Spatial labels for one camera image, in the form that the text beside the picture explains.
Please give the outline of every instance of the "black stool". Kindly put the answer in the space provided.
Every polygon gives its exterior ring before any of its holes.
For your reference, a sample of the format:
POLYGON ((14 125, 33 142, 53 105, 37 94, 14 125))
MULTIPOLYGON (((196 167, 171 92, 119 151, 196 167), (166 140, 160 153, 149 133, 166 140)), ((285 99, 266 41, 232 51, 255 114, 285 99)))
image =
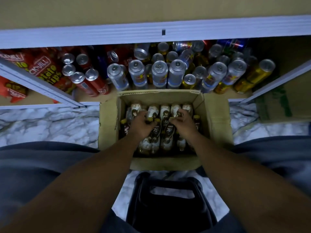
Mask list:
POLYGON ((180 181, 158 180, 143 172, 135 179, 126 222, 141 233, 201 232, 217 223, 201 183, 192 177, 180 181), (150 193, 155 187, 192 190, 194 198, 150 193))

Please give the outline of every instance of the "marble floor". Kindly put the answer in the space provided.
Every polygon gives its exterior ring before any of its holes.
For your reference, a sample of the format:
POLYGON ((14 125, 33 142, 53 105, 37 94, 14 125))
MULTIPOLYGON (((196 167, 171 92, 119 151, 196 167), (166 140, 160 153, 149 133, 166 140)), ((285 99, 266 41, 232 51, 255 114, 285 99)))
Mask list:
MULTIPOLYGON (((261 124, 256 113, 256 105, 230 103, 231 127, 234 143, 260 137, 277 135, 308 135, 309 123, 261 124)), ((99 106, 87 108, 40 108, 0 110, 0 147, 30 141, 62 141, 98 147, 99 106)), ((113 210, 122 219, 126 218, 127 208, 134 188, 134 180, 140 172, 132 171, 126 177, 123 187, 113 205, 113 210)), ((220 220, 229 208, 221 199, 208 178, 199 176, 195 171, 150 172, 157 178, 178 180, 182 177, 195 177, 202 186, 216 217, 220 220)), ((184 195, 180 191, 165 190, 162 194, 184 195)))

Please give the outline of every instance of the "cardboard box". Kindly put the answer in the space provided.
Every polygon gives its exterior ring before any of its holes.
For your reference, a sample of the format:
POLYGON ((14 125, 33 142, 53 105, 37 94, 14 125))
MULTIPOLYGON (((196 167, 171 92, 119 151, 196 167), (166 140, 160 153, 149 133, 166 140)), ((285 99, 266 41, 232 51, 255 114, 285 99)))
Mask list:
MULTIPOLYGON (((143 105, 152 103, 172 104, 174 102, 192 102, 195 114, 200 115, 202 130, 206 137, 211 138, 220 146, 233 144, 232 130, 230 125, 230 113, 228 100, 223 95, 202 94, 196 90, 139 90, 125 91, 117 94, 117 132, 118 137, 119 121, 124 118, 126 106, 131 101, 139 100, 143 105)), ((134 157, 131 163, 133 170, 193 170, 201 166, 195 154, 182 154, 168 157, 145 158, 134 157)))
POLYGON ((311 121, 311 70, 255 99, 263 123, 311 121))

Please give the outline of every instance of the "person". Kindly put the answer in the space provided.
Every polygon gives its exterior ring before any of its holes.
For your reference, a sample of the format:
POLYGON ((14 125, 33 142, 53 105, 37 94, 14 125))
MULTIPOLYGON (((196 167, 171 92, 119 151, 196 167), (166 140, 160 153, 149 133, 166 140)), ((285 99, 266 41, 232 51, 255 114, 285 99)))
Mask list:
MULTIPOLYGON (((245 231, 310 232, 309 196, 260 163, 218 147, 197 131, 187 111, 179 111, 183 117, 170 118, 171 123, 193 145, 206 174, 245 231)), ((5 205, 17 203, 17 207, 10 210, 9 220, 2 218, 4 226, 0 233, 135 232, 111 215, 111 207, 129 172, 134 151, 155 126, 145 123, 145 114, 142 111, 136 116, 126 137, 104 151, 86 152, 87 155, 82 155, 76 164, 82 151, 58 150, 45 162, 48 164, 43 164, 42 158, 49 156, 49 152, 42 150, 48 150, 48 145, 31 152, 27 150, 32 148, 22 149, 24 153, 20 156, 36 156, 27 161, 15 158, 21 152, 21 146, 2 149, 1 216, 9 209, 5 205), (52 168, 55 157, 61 157, 72 166, 67 170, 66 165, 52 168), (44 181, 43 174, 52 177, 44 181), (21 206, 23 201, 14 200, 17 196, 22 196, 28 203, 21 206)))

